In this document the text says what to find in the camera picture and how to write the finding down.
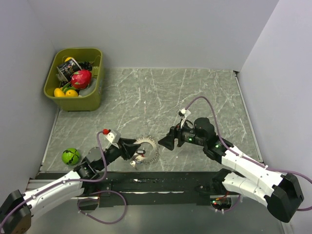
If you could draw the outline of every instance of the metal gear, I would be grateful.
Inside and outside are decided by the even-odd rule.
[[[155,163],[159,160],[159,156],[160,156],[159,145],[158,145],[157,141],[155,140],[155,138],[152,136],[146,136],[146,137],[138,138],[135,142],[135,144],[142,144],[142,143],[149,143],[153,147],[153,151],[155,152],[155,156],[153,158],[145,158],[145,157],[142,157],[141,155],[135,153],[132,157],[132,160],[133,160],[132,164],[131,164],[132,166],[135,166],[136,164],[141,164],[141,163],[151,164],[151,163]]]

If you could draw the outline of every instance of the yellow fruit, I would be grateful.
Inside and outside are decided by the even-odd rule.
[[[56,88],[54,90],[54,96],[57,97],[57,98],[64,97],[65,93],[60,88]]]
[[[75,90],[68,90],[65,97],[78,97],[78,93]]]
[[[73,57],[68,57],[67,59],[65,59],[65,62],[67,62],[68,60],[72,59]]]
[[[60,89],[65,93],[65,90],[68,89],[68,87],[60,87]]]

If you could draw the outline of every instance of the plastic bin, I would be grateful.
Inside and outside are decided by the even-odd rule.
[[[67,57],[76,61],[93,63],[92,77],[97,79],[96,87],[92,93],[83,97],[55,97],[54,90],[59,88],[57,66],[64,63]],[[94,111],[100,106],[103,89],[104,66],[102,52],[96,48],[69,48],[59,51],[52,63],[48,78],[44,85],[44,94],[52,99],[65,111]]]

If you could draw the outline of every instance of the green ball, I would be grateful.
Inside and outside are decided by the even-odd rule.
[[[75,148],[68,148],[62,154],[62,161],[66,165],[75,165],[79,162],[80,153]]]

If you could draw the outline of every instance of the gray marble surface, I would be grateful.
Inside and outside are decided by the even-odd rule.
[[[73,147],[86,156],[97,146],[96,133],[104,128],[117,129],[124,138],[151,135],[161,139],[179,122],[178,110],[199,95],[206,96],[214,106],[222,137],[258,160],[233,71],[116,68],[106,71],[99,109],[93,112],[60,111],[41,171],[71,170],[73,166],[62,162],[62,152]],[[213,122],[212,112],[203,99],[197,100],[190,111],[191,121],[208,117]],[[104,147],[107,146],[104,138],[102,142]],[[186,143],[173,151],[160,146],[159,151],[158,162],[140,164],[137,170],[218,171],[221,168],[204,155],[200,146]],[[122,158],[108,169],[135,171],[129,161]]]

